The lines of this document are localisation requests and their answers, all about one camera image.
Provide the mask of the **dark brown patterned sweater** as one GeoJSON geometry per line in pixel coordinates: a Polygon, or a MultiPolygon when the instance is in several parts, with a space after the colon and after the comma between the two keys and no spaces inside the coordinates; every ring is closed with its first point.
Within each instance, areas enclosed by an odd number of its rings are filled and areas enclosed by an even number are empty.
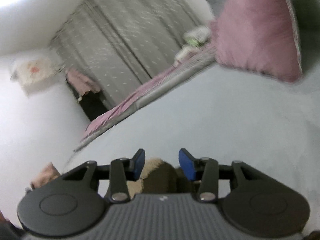
{"type": "Polygon", "coordinates": [[[141,193],[195,192],[194,184],[186,178],[180,167],[173,167],[160,158],[146,160],[139,179],[137,181],[128,181],[127,187],[131,199],[141,193]]]}

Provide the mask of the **hanging pink black clothes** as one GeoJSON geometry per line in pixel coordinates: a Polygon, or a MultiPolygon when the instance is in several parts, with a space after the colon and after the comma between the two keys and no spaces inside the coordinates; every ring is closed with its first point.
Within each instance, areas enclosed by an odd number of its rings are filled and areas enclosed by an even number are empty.
{"type": "Polygon", "coordinates": [[[66,84],[90,121],[107,112],[101,88],[90,77],[71,68],[66,72],[66,84]]]}

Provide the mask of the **light blue bed sheet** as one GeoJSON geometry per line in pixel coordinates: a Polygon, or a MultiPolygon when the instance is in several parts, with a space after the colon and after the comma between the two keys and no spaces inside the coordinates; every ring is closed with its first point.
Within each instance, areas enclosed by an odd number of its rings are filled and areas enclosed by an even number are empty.
{"type": "Polygon", "coordinates": [[[143,148],[178,164],[178,151],[222,164],[242,160],[300,192],[307,231],[319,228],[319,61],[294,84],[212,65],[76,153],[66,170],[108,164],[143,148]]]}

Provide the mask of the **pink grey duvet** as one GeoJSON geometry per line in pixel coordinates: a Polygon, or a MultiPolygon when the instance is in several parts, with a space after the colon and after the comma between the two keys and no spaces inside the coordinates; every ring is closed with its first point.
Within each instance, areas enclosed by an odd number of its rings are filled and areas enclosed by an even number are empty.
{"type": "Polygon", "coordinates": [[[191,58],[141,85],[123,102],[94,119],[85,130],[85,135],[74,152],[79,152],[97,137],[136,111],[157,100],[173,88],[188,81],[215,61],[215,47],[207,45],[191,58]]]}

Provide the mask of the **white plush toy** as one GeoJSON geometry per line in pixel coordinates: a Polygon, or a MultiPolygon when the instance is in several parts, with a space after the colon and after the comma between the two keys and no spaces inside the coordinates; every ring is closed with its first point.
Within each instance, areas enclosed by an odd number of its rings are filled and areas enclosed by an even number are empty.
{"type": "Polygon", "coordinates": [[[174,66],[178,66],[184,61],[187,61],[189,58],[197,54],[198,51],[199,49],[196,47],[184,45],[181,50],[175,55],[174,66]]]}

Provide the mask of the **grey white small pillow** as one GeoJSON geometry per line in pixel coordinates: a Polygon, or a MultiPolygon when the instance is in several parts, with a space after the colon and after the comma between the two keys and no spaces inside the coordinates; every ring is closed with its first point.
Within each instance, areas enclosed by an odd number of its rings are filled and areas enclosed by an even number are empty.
{"type": "Polygon", "coordinates": [[[192,47],[201,47],[210,40],[211,30],[205,26],[199,26],[185,33],[185,42],[192,47]]]}

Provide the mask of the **grey dotted curtain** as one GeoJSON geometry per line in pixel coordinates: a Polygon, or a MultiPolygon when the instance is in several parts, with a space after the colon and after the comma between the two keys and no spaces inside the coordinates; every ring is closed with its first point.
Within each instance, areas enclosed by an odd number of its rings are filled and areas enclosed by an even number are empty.
{"type": "Polygon", "coordinates": [[[200,24],[185,0],[83,0],[50,46],[66,68],[97,81],[113,108],[170,68],[200,24]]]}

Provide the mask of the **large pink pillow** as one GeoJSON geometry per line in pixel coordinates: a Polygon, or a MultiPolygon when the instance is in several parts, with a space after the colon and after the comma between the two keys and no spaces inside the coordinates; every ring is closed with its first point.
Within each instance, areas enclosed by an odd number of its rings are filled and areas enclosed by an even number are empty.
{"type": "Polygon", "coordinates": [[[303,74],[298,25],[290,0],[226,0],[212,23],[216,61],[284,82],[303,74]]]}

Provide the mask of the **white wall-mounted unit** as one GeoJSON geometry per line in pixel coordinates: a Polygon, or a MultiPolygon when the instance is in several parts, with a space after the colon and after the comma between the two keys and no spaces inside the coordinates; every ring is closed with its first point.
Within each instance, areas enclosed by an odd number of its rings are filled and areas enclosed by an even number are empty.
{"type": "Polygon", "coordinates": [[[14,62],[10,80],[30,97],[55,85],[60,72],[61,66],[49,57],[26,58],[14,62]]]}

